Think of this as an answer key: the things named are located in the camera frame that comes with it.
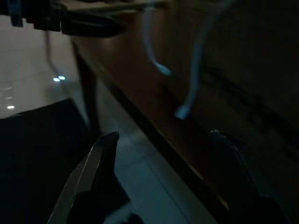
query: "white cable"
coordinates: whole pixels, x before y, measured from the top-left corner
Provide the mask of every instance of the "white cable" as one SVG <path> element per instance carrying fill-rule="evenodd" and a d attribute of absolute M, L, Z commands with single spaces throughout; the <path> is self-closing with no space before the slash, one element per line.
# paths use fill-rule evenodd
<path fill-rule="evenodd" d="M 149 60 L 157 67 L 157 69 L 166 76 L 171 75 L 171 71 L 166 68 L 164 65 L 159 64 L 154 50 L 151 46 L 150 41 L 150 31 L 151 31 L 151 21 L 152 21 L 152 11 L 155 9 L 155 0 L 149 1 L 148 6 L 145 8 L 145 14 L 143 18 L 143 28 L 142 28 L 142 37 L 146 52 L 149 56 Z"/>
<path fill-rule="evenodd" d="M 217 3 L 216 7 L 212 9 L 210 14 L 204 20 L 201 29 L 196 35 L 193 48 L 193 59 L 191 61 L 190 86 L 188 95 L 185 99 L 184 104 L 182 104 L 175 112 L 175 116 L 180 119 L 186 119 L 186 117 L 190 113 L 199 89 L 199 67 L 206 37 L 219 16 L 222 15 L 225 10 L 229 8 L 229 6 L 235 1 L 236 0 L 222 0 Z"/>

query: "tiled floor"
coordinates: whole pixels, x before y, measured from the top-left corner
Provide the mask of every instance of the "tiled floor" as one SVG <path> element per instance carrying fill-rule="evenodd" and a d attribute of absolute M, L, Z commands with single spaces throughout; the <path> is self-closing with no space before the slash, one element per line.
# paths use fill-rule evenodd
<path fill-rule="evenodd" d="M 0 32 L 0 117 L 71 97 L 86 119 L 69 39 L 51 33 L 55 65 L 66 77 L 56 83 L 45 62 L 42 31 L 33 30 L 30 25 L 13 28 L 8 18 L 0 17 Z M 127 209 L 146 224 L 215 224 L 203 204 L 100 80 L 97 87 L 102 131 L 120 131 L 115 173 L 132 202 Z"/>

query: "dark floor mat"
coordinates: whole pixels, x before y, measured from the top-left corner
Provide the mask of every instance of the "dark floor mat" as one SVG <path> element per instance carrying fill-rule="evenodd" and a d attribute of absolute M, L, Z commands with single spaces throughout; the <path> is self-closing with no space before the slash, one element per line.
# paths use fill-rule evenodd
<path fill-rule="evenodd" d="M 44 224 L 90 149 L 71 100 L 0 120 L 1 223 Z"/>

